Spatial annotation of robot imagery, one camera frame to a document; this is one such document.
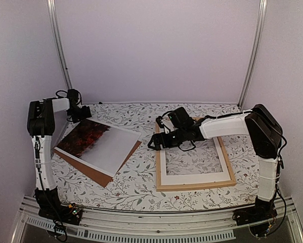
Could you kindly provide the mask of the photo with white border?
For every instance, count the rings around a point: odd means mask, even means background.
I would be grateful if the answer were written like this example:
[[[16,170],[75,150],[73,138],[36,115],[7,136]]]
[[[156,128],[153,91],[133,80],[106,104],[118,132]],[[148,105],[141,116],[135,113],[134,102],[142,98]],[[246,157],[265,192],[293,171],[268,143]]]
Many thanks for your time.
[[[114,177],[141,133],[84,119],[55,147],[57,152],[107,176]]]

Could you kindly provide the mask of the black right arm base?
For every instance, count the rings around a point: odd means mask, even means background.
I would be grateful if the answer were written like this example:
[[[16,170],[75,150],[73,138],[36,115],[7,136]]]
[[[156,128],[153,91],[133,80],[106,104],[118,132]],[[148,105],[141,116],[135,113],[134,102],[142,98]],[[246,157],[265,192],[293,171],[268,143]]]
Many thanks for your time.
[[[235,210],[232,219],[240,226],[274,218],[277,216],[275,199],[276,195],[270,201],[263,201],[256,197],[254,206]]]

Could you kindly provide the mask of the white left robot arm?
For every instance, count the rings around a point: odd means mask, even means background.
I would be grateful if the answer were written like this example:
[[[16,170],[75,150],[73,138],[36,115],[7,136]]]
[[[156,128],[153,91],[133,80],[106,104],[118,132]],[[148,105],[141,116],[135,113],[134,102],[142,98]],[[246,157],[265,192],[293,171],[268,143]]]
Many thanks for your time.
[[[60,111],[65,111],[73,123],[92,117],[90,108],[82,106],[75,98],[48,98],[30,102],[27,130],[34,153],[36,197],[58,194],[52,170],[51,142],[55,131],[55,113]]]

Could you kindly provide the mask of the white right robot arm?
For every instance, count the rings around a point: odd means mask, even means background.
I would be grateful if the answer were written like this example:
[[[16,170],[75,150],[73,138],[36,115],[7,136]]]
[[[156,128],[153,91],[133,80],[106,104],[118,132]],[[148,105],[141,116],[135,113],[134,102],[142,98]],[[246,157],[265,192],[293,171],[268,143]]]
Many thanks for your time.
[[[180,147],[186,141],[194,143],[214,137],[249,135],[259,161],[259,190],[261,200],[251,210],[251,216],[261,221],[267,216],[271,201],[276,193],[279,169],[284,167],[280,152],[287,141],[276,119],[262,104],[252,109],[220,116],[206,115],[195,120],[183,107],[166,113],[173,130],[152,135],[148,148],[160,151],[165,148]]]

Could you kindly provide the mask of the clear acrylic sheet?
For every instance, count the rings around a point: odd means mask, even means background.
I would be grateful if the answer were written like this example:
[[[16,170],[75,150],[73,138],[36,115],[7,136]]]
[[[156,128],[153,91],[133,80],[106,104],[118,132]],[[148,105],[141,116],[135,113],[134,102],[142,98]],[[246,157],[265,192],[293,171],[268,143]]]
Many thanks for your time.
[[[223,171],[213,144],[198,145],[191,151],[169,149],[165,152],[165,158],[168,175],[212,174]]]

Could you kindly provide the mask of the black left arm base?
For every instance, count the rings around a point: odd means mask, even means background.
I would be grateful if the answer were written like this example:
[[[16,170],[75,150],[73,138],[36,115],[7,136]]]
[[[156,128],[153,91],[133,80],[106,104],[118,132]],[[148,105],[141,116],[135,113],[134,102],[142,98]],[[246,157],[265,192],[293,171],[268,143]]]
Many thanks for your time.
[[[82,207],[76,203],[61,204],[57,188],[49,190],[35,189],[35,199],[39,205],[39,216],[63,223],[79,225]]]

